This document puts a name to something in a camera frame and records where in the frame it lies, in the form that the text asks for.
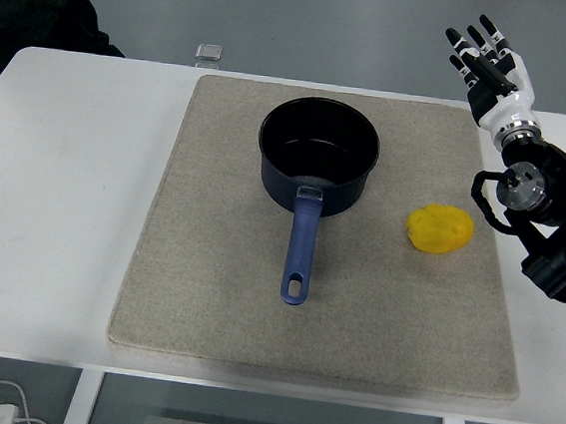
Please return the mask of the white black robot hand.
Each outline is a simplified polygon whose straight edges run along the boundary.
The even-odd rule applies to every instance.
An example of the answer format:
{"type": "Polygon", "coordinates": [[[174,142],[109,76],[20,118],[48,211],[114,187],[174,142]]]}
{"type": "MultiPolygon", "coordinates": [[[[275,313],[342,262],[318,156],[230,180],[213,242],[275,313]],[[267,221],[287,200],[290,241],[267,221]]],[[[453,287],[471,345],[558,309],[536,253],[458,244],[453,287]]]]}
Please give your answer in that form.
{"type": "Polygon", "coordinates": [[[482,31],[467,27],[468,37],[454,28],[445,36],[454,50],[451,65],[467,88],[467,101],[475,124],[490,134],[502,150],[516,135],[540,137],[532,113],[535,100],[526,65],[505,35],[485,15],[479,18],[482,31]]]}

